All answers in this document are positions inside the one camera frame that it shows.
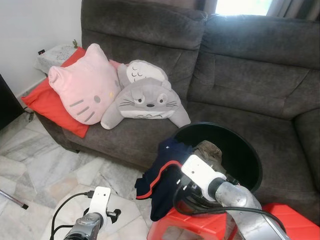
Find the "gray sofa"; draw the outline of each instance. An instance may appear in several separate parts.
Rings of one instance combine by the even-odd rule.
[[[245,138],[263,170],[255,192],[319,224],[319,23],[204,12],[127,0],[83,0],[82,46],[121,63],[164,69],[192,123],[213,122]],[[39,115],[68,150],[94,151],[147,169],[177,127],[168,119],[99,123],[85,138]]]

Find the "red plastic stool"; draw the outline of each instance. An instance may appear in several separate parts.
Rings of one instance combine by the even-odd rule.
[[[320,240],[320,227],[289,206],[270,203],[265,205],[263,210],[280,219],[291,240]]]
[[[193,217],[182,215],[172,208],[166,216],[152,224],[147,240],[162,240],[170,226],[187,229],[205,240],[222,240],[226,232],[226,223],[226,214]]]

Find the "totoro eye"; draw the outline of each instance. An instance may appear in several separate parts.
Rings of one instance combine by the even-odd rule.
[[[142,95],[139,99],[135,99],[134,102],[136,104],[143,104],[145,102],[145,96]]]
[[[161,93],[159,96],[158,96],[158,99],[157,99],[157,102],[158,104],[165,104],[168,100],[168,96],[164,93]]]

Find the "tile floor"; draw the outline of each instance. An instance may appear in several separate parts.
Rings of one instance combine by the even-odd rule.
[[[70,152],[58,145],[35,117],[28,123],[22,115],[0,131],[0,189],[24,201],[22,209],[0,195],[0,240],[48,240],[55,209],[75,193],[97,186],[111,188],[108,209],[121,209],[118,221],[99,232],[98,240],[145,240],[151,200],[136,200],[134,188],[142,172],[107,158]],[[74,224],[90,205],[86,196],[67,203],[56,226]],[[55,240],[62,240],[67,228]],[[197,240],[194,233],[170,227],[164,240]]]

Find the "window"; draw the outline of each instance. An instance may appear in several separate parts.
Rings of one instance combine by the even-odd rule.
[[[221,15],[266,16],[272,0],[218,0],[215,13]]]

